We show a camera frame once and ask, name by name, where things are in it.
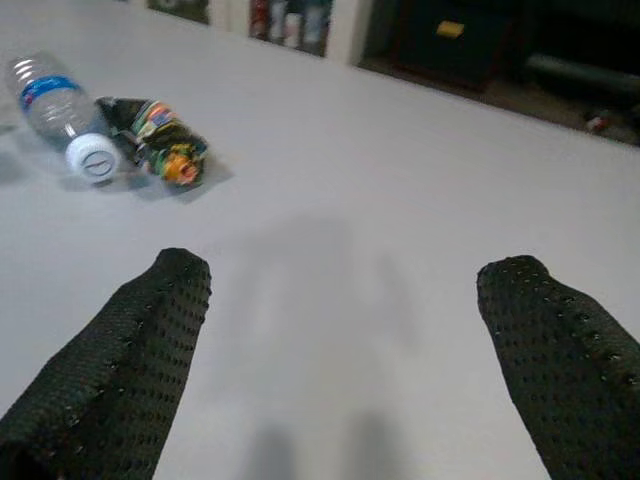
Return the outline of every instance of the yellow label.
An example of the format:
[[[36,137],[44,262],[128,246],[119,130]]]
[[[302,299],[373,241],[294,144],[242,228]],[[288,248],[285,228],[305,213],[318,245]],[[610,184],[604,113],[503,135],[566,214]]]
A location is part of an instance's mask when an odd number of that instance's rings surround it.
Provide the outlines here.
[[[458,38],[464,32],[464,25],[462,23],[449,22],[444,20],[438,25],[436,34],[441,37]]]

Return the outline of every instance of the floor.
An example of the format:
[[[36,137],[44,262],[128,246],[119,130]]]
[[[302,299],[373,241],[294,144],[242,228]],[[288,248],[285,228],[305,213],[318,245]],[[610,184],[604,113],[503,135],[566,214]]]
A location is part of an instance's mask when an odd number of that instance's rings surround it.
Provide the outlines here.
[[[368,58],[360,64],[362,68],[395,78],[436,88],[460,95],[488,105],[522,113],[548,122],[587,132],[584,114],[591,109],[586,103],[569,101],[548,93],[536,85],[521,85],[504,79],[494,80],[484,92],[459,85],[426,78],[415,73],[393,67],[384,58]],[[599,134],[614,141],[640,144],[640,138],[626,126],[619,115],[612,114],[612,125]]]

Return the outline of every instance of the white bottle cap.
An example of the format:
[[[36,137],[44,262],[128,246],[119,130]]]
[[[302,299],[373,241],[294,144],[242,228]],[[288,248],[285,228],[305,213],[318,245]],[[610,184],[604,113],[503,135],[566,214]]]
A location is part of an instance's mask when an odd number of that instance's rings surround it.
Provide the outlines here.
[[[71,170],[90,183],[104,182],[113,177],[122,158],[113,142],[98,133],[74,138],[65,156]]]

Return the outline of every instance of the blue bottle label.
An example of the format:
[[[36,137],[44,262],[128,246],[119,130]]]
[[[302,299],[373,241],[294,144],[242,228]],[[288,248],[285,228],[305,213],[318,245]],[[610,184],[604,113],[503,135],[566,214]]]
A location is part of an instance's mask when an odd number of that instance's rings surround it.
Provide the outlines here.
[[[27,112],[36,98],[58,88],[80,90],[80,86],[73,83],[67,77],[57,75],[40,77],[36,81],[27,85],[22,91],[22,94],[20,95],[20,106],[25,112]]]

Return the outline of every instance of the red object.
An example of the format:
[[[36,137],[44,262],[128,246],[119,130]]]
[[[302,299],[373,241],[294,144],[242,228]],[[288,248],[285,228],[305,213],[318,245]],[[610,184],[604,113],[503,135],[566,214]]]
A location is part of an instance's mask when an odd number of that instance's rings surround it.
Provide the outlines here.
[[[611,126],[611,119],[607,117],[596,116],[587,122],[587,130],[590,132],[602,132]]]
[[[251,0],[251,36],[256,38],[266,38],[268,26],[268,0]]]

